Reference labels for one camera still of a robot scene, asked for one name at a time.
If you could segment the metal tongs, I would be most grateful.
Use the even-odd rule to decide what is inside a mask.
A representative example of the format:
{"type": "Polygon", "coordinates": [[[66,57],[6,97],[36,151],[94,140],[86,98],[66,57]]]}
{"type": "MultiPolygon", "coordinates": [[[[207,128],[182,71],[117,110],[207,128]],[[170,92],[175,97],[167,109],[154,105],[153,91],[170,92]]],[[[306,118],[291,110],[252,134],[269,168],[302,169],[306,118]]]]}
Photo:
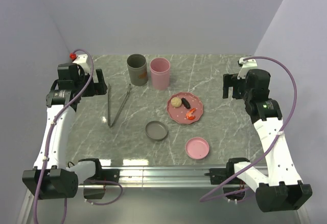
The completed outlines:
{"type": "Polygon", "coordinates": [[[117,102],[113,102],[113,94],[111,91],[111,85],[108,83],[108,90],[107,90],[107,125],[109,128],[112,128],[115,126],[115,124],[118,121],[118,118],[120,117],[120,114],[130,96],[130,93],[132,91],[132,85],[131,83],[128,84],[127,90],[124,94],[123,100],[120,102],[119,107],[117,106],[117,102]]]}

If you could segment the black sea cucumber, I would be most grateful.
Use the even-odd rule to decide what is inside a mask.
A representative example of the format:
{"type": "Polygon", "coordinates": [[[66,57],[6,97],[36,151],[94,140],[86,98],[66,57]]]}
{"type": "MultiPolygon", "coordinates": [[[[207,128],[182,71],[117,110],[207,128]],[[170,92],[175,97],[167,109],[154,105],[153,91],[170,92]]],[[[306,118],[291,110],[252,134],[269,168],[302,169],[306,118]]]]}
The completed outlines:
{"type": "Polygon", "coordinates": [[[186,98],[181,98],[181,102],[186,109],[190,109],[191,105],[186,98]]]}

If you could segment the red shrimp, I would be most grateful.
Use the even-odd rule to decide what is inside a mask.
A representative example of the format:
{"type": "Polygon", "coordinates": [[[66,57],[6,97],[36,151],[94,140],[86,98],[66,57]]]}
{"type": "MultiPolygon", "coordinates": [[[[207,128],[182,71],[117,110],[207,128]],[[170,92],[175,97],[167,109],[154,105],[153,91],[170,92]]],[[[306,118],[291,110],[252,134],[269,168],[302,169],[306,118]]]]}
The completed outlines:
{"type": "Polygon", "coordinates": [[[196,108],[192,108],[190,109],[189,111],[186,112],[185,114],[185,118],[188,119],[188,120],[194,120],[196,118],[195,115],[193,115],[193,113],[196,111],[197,109],[196,108]]]}

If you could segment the round steamed bun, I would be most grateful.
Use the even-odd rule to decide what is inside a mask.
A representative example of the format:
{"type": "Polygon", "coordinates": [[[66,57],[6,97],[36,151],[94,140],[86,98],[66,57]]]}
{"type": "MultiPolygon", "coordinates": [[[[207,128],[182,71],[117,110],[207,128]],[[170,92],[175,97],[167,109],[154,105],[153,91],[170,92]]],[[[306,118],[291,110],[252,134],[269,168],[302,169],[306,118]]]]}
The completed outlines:
{"type": "Polygon", "coordinates": [[[173,97],[170,101],[170,104],[172,105],[173,108],[178,108],[181,107],[182,100],[179,97],[173,97]]]}

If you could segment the grey round lid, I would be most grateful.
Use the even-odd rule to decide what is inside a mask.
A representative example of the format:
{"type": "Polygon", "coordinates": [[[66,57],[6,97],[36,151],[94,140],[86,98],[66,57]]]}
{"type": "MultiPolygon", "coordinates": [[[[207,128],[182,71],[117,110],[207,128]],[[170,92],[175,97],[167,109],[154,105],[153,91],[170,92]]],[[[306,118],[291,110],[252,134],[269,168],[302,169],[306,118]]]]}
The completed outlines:
{"type": "Polygon", "coordinates": [[[162,141],[168,135],[168,128],[160,121],[151,121],[147,123],[145,133],[154,141],[162,141]]]}

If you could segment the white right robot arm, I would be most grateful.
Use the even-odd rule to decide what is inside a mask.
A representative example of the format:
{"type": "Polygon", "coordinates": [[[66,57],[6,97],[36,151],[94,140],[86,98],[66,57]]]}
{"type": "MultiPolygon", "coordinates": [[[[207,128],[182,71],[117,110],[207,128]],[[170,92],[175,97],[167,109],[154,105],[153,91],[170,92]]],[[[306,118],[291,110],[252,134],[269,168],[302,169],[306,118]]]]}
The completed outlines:
{"type": "Polygon", "coordinates": [[[226,164],[226,180],[201,197],[205,202],[215,199],[213,193],[227,183],[243,181],[255,193],[262,212],[298,210],[311,196],[312,188],[304,184],[298,174],[286,142],[282,113],[277,101],[269,98],[270,74],[252,69],[243,77],[237,74],[223,76],[223,98],[232,88],[234,99],[243,99],[247,113],[257,131],[266,160],[268,175],[255,168],[261,161],[230,159],[226,164]]]}

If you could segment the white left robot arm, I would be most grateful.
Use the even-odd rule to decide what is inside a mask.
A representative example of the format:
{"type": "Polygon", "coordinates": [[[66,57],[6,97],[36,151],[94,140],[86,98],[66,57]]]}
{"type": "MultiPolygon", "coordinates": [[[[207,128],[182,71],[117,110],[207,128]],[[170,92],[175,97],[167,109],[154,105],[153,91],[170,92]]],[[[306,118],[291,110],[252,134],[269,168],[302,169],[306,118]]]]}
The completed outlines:
{"type": "Polygon", "coordinates": [[[71,168],[65,156],[70,127],[83,97],[105,95],[107,86],[101,69],[93,63],[60,64],[58,78],[46,96],[46,127],[42,146],[31,170],[22,181],[36,200],[73,198],[84,182],[109,185],[99,159],[81,159],[71,168]]]}

